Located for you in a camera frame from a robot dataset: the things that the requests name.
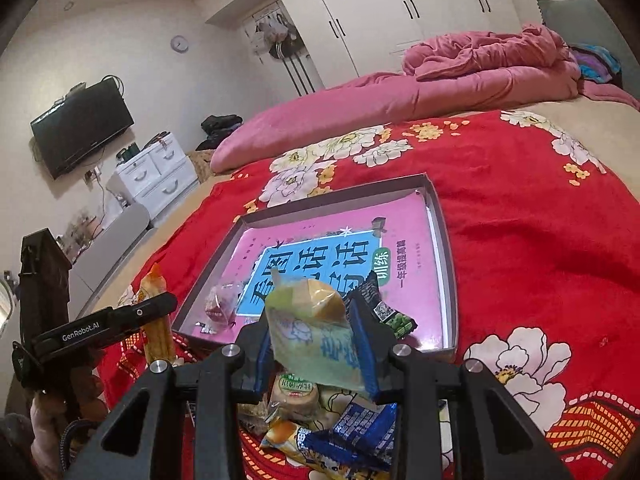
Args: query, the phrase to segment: blue snack package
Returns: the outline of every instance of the blue snack package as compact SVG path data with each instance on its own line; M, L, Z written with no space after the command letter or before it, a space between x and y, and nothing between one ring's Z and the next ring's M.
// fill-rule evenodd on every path
M397 404L377 406L356 396L331 428L330 434L390 466L397 412Z
M304 446L316 453L335 460L337 463L356 469L389 471L390 464L375 456L370 456L354 447L332 438L329 430L313 431L305 435Z

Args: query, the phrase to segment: bolt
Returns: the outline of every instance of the bolt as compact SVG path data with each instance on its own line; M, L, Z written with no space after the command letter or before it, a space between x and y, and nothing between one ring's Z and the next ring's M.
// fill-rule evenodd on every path
M234 357L240 353L240 347L236 344L231 343L230 345L225 345L222 347L222 355L224 357Z
M393 352L398 357L406 357L411 353L411 347L409 345L405 345L404 343L398 343L393 347Z
M465 361L465 368L473 374L479 374L484 368L484 365L482 361L478 361L478 359L467 359Z
M161 374L169 367L169 363L164 359L158 359L157 361L153 361L149 365L149 370L151 370L155 374Z

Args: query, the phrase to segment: television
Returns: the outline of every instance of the television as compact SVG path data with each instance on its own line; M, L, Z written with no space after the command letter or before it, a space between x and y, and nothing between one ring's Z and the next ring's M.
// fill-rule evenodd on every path
M31 122L53 179L75 168L133 124L113 78L73 92Z

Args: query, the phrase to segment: pink blanket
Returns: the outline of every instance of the pink blanket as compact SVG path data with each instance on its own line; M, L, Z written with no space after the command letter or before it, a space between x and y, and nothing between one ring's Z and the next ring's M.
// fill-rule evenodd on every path
M211 159L222 172L376 124L578 95L580 69L546 27L522 34L447 34L407 51L406 75L374 73L262 112Z

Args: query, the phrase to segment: beige bed sheet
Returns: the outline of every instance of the beige bed sheet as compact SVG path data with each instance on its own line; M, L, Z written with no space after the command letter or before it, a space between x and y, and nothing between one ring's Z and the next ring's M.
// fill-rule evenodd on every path
M519 109L545 116L578 139L603 164L613 170L636 199L640 200L640 112L628 105L594 102L586 97L564 102L537 103ZM229 178L229 175L214 176L192 192L158 231L142 247L137 248L127 265L101 295L94 310L115 305L149 256L200 206L214 184Z

